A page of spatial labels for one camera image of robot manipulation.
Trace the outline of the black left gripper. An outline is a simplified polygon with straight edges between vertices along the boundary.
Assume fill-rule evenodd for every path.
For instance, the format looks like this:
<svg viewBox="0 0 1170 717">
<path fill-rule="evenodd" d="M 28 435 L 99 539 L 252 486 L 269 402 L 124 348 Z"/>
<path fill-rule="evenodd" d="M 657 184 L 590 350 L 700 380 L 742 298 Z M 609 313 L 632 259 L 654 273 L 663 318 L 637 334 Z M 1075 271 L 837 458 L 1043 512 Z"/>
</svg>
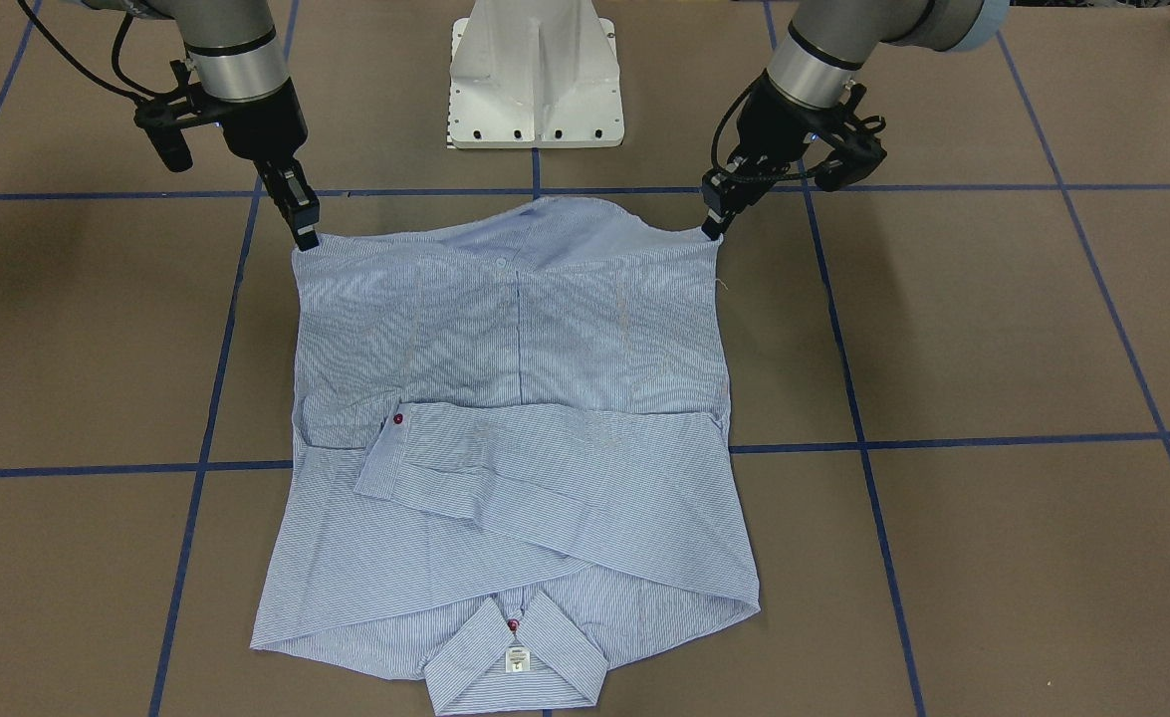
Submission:
<svg viewBox="0 0 1170 717">
<path fill-rule="evenodd" d="M 794 163 L 805 156 L 808 135 L 815 135 L 821 115 L 839 102 L 842 97 L 835 97 L 830 108 L 804 105 L 782 92 L 768 73 L 750 83 L 739 96 L 738 145 L 722 171 L 709 168 L 700 181 L 707 207 L 700 228 L 709 241 L 724 237 L 735 219 L 758 204 L 759 191 L 796 175 Z M 814 168 L 805 168 L 803 175 L 814 178 Z"/>
</svg>

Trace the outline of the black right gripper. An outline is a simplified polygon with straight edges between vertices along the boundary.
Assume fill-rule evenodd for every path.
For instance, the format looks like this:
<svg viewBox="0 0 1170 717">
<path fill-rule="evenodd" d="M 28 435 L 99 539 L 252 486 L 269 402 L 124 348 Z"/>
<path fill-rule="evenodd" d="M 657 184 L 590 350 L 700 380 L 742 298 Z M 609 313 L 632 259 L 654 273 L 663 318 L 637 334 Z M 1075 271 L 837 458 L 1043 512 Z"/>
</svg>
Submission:
<svg viewBox="0 0 1170 717">
<path fill-rule="evenodd" d="M 271 204 L 292 233 L 295 248 L 317 248 L 321 200 L 295 159 L 310 132 L 292 80 L 262 99 L 233 102 L 220 126 L 230 153 L 257 168 Z"/>
</svg>

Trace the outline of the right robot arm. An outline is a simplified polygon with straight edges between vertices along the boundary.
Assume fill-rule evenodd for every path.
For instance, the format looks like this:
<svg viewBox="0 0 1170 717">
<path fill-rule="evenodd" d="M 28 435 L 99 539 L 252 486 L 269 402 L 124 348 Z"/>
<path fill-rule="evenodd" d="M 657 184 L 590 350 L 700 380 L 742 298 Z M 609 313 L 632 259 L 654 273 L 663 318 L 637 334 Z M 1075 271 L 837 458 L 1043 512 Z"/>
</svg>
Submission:
<svg viewBox="0 0 1170 717">
<path fill-rule="evenodd" d="M 295 154 L 307 142 L 284 42 L 266 1 L 87 1 L 94 11 L 171 20 L 185 56 L 171 61 L 174 90 L 135 104 L 135 126 L 171 172 L 192 167 L 186 127 L 216 125 L 230 154 L 249 160 L 295 246 L 316 248 L 321 200 Z"/>
</svg>

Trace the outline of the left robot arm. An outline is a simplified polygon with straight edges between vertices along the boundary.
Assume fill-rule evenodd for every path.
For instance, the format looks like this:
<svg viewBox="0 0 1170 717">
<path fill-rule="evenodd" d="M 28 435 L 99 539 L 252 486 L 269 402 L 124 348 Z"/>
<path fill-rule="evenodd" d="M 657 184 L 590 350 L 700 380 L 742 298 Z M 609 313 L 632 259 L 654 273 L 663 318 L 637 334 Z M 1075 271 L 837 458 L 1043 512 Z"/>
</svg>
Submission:
<svg viewBox="0 0 1170 717">
<path fill-rule="evenodd" d="M 885 163 L 882 117 L 859 117 L 856 80 L 876 47 L 966 53 L 986 44 L 1007 1 L 801 1 L 768 67 L 715 127 L 700 181 L 706 236 L 720 240 L 777 182 L 835 192 Z"/>
</svg>

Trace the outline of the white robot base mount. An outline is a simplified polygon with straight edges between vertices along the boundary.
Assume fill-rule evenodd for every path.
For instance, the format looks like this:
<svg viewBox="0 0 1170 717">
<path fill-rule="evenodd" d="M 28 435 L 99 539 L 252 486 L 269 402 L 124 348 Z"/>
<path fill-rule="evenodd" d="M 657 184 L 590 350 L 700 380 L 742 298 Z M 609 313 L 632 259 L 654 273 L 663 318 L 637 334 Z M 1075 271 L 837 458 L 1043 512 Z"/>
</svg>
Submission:
<svg viewBox="0 0 1170 717">
<path fill-rule="evenodd" d="M 615 149 L 615 25 L 590 1 L 477 1 L 450 27 L 450 149 Z"/>
</svg>

